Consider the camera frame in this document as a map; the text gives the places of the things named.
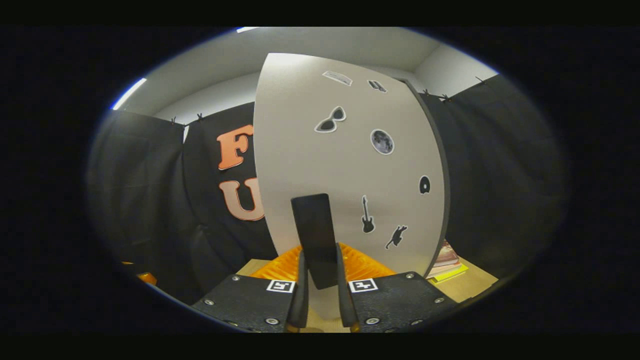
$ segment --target black fabric backdrop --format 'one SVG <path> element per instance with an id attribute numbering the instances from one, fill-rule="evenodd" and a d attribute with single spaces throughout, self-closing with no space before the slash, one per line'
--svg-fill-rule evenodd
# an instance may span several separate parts
<path id="1" fill-rule="evenodd" d="M 447 239 L 498 278 L 550 244 L 566 216 L 569 163 L 557 132 L 504 76 L 441 101 L 423 94 L 449 166 Z"/>
<path id="2" fill-rule="evenodd" d="M 221 157 L 220 143 L 216 140 L 223 133 L 252 124 L 253 103 L 249 103 L 189 125 L 184 143 L 186 193 L 202 228 L 193 239 L 191 255 L 203 289 L 213 289 L 251 259 L 274 259 L 278 255 L 264 217 L 258 221 L 234 217 L 218 187 L 223 181 L 237 181 L 240 204 L 244 209 L 253 209 L 251 191 L 244 185 L 245 180 L 256 177 L 252 136 L 247 136 L 246 152 L 238 151 L 243 162 L 226 170 L 218 170 Z"/>
<path id="3" fill-rule="evenodd" d="M 188 247 L 197 222 L 184 193 L 184 126 L 113 110 L 103 120 L 89 157 L 88 211 L 126 270 L 151 272 L 158 286 L 196 301 Z"/>
<path id="4" fill-rule="evenodd" d="M 450 101 L 424 94 L 449 166 L 446 237 L 464 258 L 498 278 L 530 262 L 564 217 L 566 162 L 555 134 L 527 97 L 502 76 Z M 112 111 L 95 139 L 90 210 L 120 260 L 149 271 L 158 286 L 192 304 L 252 258 L 277 256 L 264 218 L 231 215 L 218 185 L 256 177 L 253 142 L 242 164 L 218 170 L 223 133 L 253 123 L 253 103 L 184 126 Z"/>

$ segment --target orange object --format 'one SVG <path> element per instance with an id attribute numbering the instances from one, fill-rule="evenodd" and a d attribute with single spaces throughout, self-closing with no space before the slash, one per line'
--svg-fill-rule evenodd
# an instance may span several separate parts
<path id="1" fill-rule="evenodd" d="M 357 251 L 349 245 L 340 243 L 342 260 L 344 262 L 344 274 L 347 281 L 372 279 L 375 277 L 391 276 L 396 273 L 382 265 L 373 258 Z"/>
<path id="2" fill-rule="evenodd" d="M 156 285 L 158 280 L 151 275 L 150 272 L 143 272 L 142 274 L 138 274 L 138 278 L 144 282 L 148 282 L 151 285 Z"/>
<path id="3" fill-rule="evenodd" d="M 396 273 L 373 258 L 356 249 L 340 244 L 344 262 L 344 273 L 347 281 L 391 276 Z M 298 246 L 278 256 L 260 270 L 251 274 L 252 277 L 269 280 L 298 281 L 298 259 L 302 247 Z"/>
<path id="4" fill-rule="evenodd" d="M 298 259 L 301 250 L 302 246 L 299 246 L 285 252 L 251 276 L 259 279 L 298 281 Z"/>

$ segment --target black phone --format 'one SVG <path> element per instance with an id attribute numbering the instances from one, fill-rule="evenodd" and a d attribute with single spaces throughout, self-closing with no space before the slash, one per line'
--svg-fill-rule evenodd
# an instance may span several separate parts
<path id="1" fill-rule="evenodd" d="M 300 245 L 316 288 L 338 285 L 338 259 L 329 195 L 325 193 L 291 199 Z"/>

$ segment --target stack of books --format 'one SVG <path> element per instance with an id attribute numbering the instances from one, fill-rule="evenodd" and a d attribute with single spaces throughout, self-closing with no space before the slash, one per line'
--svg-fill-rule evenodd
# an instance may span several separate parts
<path id="1" fill-rule="evenodd" d="M 449 245 L 449 242 L 445 239 L 438 258 L 435 264 L 433 264 L 433 268 L 431 268 L 431 271 L 425 278 L 429 279 L 433 284 L 438 284 L 464 274 L 467 270 L 468 267 L 460 262 L 460 257 L 458 257 L 451 245 Z"/>

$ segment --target guitar sticker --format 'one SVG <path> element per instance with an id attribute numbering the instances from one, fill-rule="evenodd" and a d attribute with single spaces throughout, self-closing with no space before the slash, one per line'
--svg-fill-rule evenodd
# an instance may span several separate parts
<path id="1" fill-rule="evenodd" d="M 369 216 L 367 209 L 367 196 L 362 196 L 362 206 L 364 207 L 364 216 L 362 217 L 362 231 L 365 234 L 369 234 L 371 231 L 374 231 L 376 228 L 376 224 L 373 223 L 373 217 Z"/>

